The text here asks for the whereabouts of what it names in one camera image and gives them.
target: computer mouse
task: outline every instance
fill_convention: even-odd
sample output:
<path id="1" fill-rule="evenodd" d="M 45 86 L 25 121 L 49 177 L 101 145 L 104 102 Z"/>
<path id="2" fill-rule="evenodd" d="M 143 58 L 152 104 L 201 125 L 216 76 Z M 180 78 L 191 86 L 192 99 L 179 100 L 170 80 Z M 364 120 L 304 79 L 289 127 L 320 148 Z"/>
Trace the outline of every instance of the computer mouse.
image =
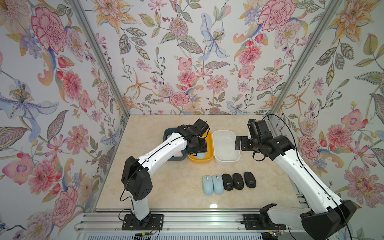
<path id="1" fill-rule="evenodd" d="M 222 175 L 222 178 L 223 178 L 224 189 L 227 191 L 231 191 L 233 189 L 233 180 L 232 180 L 231 175 L 226 173 L 226 174 Z"/>
<path id="2" fill-rule="evenodd" d="M 245 185 L 247 187 L 249 187 L 249 188 L 255 188 L 256 187 L 256 179 L 251 172 L 245 172 L 244 173 L 244 181 L 245 181 Z"/>
<path id="3" fill-rule="evenodd" d="M 241 176 L 240 173 L 234 173 L 232 175 L 233 178 L 233 185 L 237 190 L 242 190 L 244 188 L 244 181 L 243 177 Z"/>
<path id="4" fill-rule="evenodd" d="M 224 193 L 223 179 L 221 175 L 214 175 L 212 177 L 212 181 L 214 183 L 214 192 L 217 195 L 222 195 Z"/>
<path id="5" fill-rule="evenodd" d="M 211 176 L 204 176 L 203 177 L 203 193 L 207 196 L 211 196 L 214 192 L 214 184 L 212 182 Z"/>

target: light blue computer mouse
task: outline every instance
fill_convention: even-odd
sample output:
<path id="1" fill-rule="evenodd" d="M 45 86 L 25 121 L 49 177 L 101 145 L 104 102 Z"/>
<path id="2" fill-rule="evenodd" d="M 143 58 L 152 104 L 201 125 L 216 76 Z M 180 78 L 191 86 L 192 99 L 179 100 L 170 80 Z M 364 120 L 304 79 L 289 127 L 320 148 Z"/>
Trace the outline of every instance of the light blue computer mouse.
<path id="1" fill-rule="evenodd" d="M 214 192 L 214 184 L 212 182 L 212 177 L 206 175 L 203 177 L 203 193 L 207 196 L 211 196 L 213 192 Z"/>
<path id="2" fill-rule="evenodd" d="M 221 175 L 214 175 L 212 177 L 214 183 L 214 191 L 217 195 L 222 195 L 224 193 L 223 178 Z"/>

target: blue flower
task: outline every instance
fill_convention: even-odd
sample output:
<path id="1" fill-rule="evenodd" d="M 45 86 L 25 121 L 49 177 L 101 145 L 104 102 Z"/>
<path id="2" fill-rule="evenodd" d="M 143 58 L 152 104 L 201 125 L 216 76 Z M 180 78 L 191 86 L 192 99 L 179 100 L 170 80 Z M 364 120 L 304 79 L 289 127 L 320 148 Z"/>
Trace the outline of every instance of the blue flower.
<path id="1" fill-rule="evenodd" d="M 225 36 L 224 28 L 222 28 L 221 30 L 217 29 L 211 34 L 211 28 L 212 28 L 211 18 L 208 16 L 208 14 L 203 13 L 201 15 L 201 19 L 202 19 L 202 22 L 201 22 L 200 31 L 201 31 L 201 34 L 204 36 L 203 43 L 207 45 L 207 52 L 205 53 L 205 55 L 200 56 L 199 60 L 200 61 L 208 60 L 209 55 L 213 51 L 215 51 L 217 56 L 220 58 L 230 57 L 223 48 L 220 48 L 218 46 L 218 44 L 220 44 L 221 40 Z"/>
<path id="2" fill-rule="evenodd" d="M 36 122 L 36 117 L 41 114 L 51 114 L 56 111 L 59 102 L 51 103 L 44 101 L 39 104 L 31 103 L 33 101 L 31 89 L 28 85 L 18 79 L 15 79 L 15 85 L 9 86 L 11 90 L 9 95 L 12 99 L 4 97 L 0 93 L 0 110 L 4 110 L 10 119 L 22 116 L 31 123 L 31 134 L 29 141 L 33 142 L 41 133 L 41 128 Z"/>

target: yellow container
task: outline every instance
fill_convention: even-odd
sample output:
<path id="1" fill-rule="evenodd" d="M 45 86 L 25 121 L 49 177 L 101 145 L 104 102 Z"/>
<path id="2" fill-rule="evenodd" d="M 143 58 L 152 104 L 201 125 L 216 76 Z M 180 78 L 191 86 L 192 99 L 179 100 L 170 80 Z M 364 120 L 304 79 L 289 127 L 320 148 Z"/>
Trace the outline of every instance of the yellow container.
<path id="1" fill-rule="evenodd" d="M 214 157 L 214 143 L 212 140 L 212 133 L 209 132 L 207 138 L 207 152 L 205 153 L 205 157 L 203 159 L 198 159 L 196 156 L 188 155 L 189 159 L 193 163 L 208 163 Z"/>

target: black mounting plate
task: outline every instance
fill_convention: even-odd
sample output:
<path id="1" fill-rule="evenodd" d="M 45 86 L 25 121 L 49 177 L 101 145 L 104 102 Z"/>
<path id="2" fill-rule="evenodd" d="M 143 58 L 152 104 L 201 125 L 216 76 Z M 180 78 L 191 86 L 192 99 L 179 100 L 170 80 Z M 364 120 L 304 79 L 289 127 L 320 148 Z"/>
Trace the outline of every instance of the black mounting plate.
<path id="1" fill-rule="evenodd" d="M 267 227 L 263 227 L 260 222 L 260 214 L 243 214 L 243 220 L 246 230 L 286 230 L 287 227 L 284 224 L 268 224 Z"/>
<path id="2" fill-rule="evenodd" d="M 126 214 L 124 216 L 124 222 L 122 224 L 121 230 L 156 230 L 159 227 L 160 231 L 163 230 L 164 214 L 151 214 L 151 217 L 148 220 L 148 224 L 145 227 L 139 227 L 137 219 L 134 215 Z"/>

